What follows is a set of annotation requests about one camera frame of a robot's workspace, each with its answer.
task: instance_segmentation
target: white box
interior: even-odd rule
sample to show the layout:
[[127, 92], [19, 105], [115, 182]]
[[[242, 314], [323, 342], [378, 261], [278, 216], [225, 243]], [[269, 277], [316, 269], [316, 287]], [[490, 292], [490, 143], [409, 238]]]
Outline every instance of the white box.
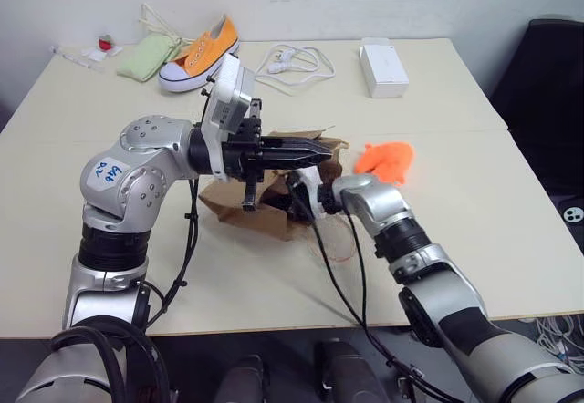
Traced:
[[359, 59], [372, 98], [397, 98], [410, 84], [395, 48], [387, 38], [363, 38]]

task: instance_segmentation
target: orange glove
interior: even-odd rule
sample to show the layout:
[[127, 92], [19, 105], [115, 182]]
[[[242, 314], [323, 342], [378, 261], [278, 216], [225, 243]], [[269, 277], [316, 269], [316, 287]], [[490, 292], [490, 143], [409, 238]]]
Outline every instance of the orange glove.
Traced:
[[355, 173], [372, 173], [383, 182], [396, 186], [405, 183], [405, 172], [413, 160], [413, 147], [403, 141], [365, 145], [365, 153], [355, 165]]

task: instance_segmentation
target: label sticker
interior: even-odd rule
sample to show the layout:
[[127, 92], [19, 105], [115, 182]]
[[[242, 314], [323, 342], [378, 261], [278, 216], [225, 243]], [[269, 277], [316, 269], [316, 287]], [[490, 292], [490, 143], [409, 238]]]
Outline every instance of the label sticker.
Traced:
[[121, 161], [105, 157], [93, 165], [86, 184], [94, 191], [105, 191], [115, 186], [129, 168], [130, 166]]

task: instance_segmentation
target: white table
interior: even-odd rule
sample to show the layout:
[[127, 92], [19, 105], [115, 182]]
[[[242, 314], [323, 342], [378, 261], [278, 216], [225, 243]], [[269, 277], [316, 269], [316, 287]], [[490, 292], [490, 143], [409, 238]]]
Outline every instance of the white table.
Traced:
[[[365, 142], [409, 141], [416, 158], [402, 193], [430, 237], [474, 282], [490, 316], [584, 309], [584, 260], [578, 247], [450, 42], [395, 44], [412, 82], [404, 98], [366, 98], [356, 72], [357, 43], [322, 42], [318, 45], [339, 76], [299, 98], [258, 87], [265, 129], [300, 129], [301, 116], [310, 128], [336, 124], [328, 134], [351, 144], [341, 154], [347, 171]], [[243, 62], [255, 67], [267, 47], [244, 44]], [[438, 62], [442, 87], [433, 88], [434, 79], [424, 74]], [[158, 113], [195, 120], [202, 103], [196, 92], [163, 95], [155, 81], [141, 85], [115, 77], [110, 67], [100, 74], [61, 58], [51, 61], [0, 136], [5, 170], [0, 336], [51, 336], [60, 328], [70, 260], [80, 239], [78, 176], [87, 160], [136, 117]], [[296, 108], [297, 103], [304, 105]], [[351, 125], [357, 118], [368, 122], [366, 134]], [[163, 290], [183, 258], [188, 199], [186, 183], [176, 183], [152, 231], [148, 278]], [[323, 263], [304, 237], [282, 243], [219, 223], [199, 206], [200, 240], [186, 275], [189, 285], [152, 334], [350, 325]], [[360, 232], [370, 322], [405, 324], [399, 286]], [[356, 258], [336, 263], [335, 270], [349, 298], [359, 301]]]

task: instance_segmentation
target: white shoe sole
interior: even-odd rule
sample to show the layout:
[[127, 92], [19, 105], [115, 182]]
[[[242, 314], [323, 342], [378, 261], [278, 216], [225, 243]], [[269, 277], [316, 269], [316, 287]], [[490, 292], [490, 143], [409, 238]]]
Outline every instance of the white shoe sole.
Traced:
[[194, 90], [196, 88], [202, 87], [207, 83], [207, 77], [215, 73], [221, 63], [223, 63], [223, 59], [225, 58], [226, 54], [232, 54], [237, 51], [239, 48], [239, 40], [235, 42], [234, 45], [229, 47], [217, 61], [213, 63], [212, 66], [207, 68], [201, 75], [197, 75], [196, 77], [188, 77], [186, 79], [175, 80], [171, 81], [169, 79], [165, 79], [161, 77], [160, 72], [158, 74], [158, 83], [167, 91], [171, 91], [173, 93], [180, 93], [183, 91]]

